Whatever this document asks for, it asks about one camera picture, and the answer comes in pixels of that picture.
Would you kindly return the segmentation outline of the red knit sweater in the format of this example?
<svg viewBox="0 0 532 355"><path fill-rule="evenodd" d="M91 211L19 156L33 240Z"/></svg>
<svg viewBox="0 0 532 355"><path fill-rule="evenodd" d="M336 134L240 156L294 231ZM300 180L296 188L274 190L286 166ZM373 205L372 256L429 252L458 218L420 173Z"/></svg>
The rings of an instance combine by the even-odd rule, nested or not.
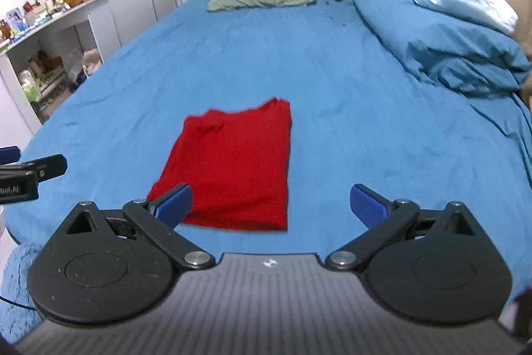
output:
<svg viewBox="0 0 532 355"><path fill-rule="evenodd" d="M192 193L186 224L286 231L291 125L290 103L277 98L187 117L148 199L184 183Z"/></svg>

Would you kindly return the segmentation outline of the blue bed sheet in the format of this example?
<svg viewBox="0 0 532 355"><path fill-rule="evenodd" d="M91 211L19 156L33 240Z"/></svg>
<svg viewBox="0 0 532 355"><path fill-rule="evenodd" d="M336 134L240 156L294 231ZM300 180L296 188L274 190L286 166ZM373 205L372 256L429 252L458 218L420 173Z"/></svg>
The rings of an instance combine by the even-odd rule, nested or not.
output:
<svg viewBox="0 0 532 355"><path fill-rule="evenodd" d="M410 75L350 1L210 13L190 0L109 58L39 129L26 160L67 172L33 202L8 205L18 242L44 244L79 202L117 209L145 197L186 117L290 103L289 228L237 233L180 226L220 255L327 255L363 232L349 205L362 183L387 198L471 210L531 285L531 118L513 98L472 99Z"/></svg>

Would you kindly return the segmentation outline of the white desk shelf unit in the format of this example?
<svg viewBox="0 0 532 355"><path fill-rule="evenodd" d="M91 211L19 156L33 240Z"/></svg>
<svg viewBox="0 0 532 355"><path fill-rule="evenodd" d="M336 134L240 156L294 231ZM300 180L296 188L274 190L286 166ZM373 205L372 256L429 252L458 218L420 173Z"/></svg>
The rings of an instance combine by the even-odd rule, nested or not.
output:
<svg viewBox="0 0 532 355"><path fill-rule="evenodd" d="M42 126L24 94L19 74L34 61L48 60L54 68L43 84L42 97L48 96L58 82L67 79L81 65L86 51L96 49L100 60L106 61L120 49L108 0L89 0L50 19L1 53L1 78L25 124L36 134Z"/></svg>

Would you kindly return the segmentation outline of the white bag on floor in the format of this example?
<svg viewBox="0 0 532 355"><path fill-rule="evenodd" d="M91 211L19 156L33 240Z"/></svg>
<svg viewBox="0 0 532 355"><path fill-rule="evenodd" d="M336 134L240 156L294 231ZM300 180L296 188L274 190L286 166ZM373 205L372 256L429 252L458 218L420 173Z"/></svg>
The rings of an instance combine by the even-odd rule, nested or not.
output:
<svg viewBox="0 0 532 355"><path fill-rule="evenodd" d="M82 68L87 77L92 76L101 64L102 59L98 49L92 49L83 53Z"/></svg>

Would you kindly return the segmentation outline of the blue fluffy rug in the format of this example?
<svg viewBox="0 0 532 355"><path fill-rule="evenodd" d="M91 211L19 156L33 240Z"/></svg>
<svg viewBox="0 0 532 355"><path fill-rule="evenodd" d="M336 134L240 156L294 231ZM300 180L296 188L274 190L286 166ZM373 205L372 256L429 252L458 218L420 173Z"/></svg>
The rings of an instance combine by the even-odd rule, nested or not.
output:
<svg viewBox="0 0 532 355"><path fill-rule="evenodd" d="M9 256L1 285L1 335L9 343L20 341L42 319L34 310L27 277L42 245L23 243Z"/></svg>

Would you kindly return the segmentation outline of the blue rolled duvet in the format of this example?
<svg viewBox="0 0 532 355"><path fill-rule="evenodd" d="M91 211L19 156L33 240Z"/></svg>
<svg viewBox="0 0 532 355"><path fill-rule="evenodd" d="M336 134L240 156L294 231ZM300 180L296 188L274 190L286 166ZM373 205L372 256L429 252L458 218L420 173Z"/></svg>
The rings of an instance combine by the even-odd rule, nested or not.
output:
<svg viewBox="0 0 532 355"><path fill-rule="evenodd" d="M531 72L517 41L413 0L352 0L382 45L418 81L473 97L517 93Z"/></svg>

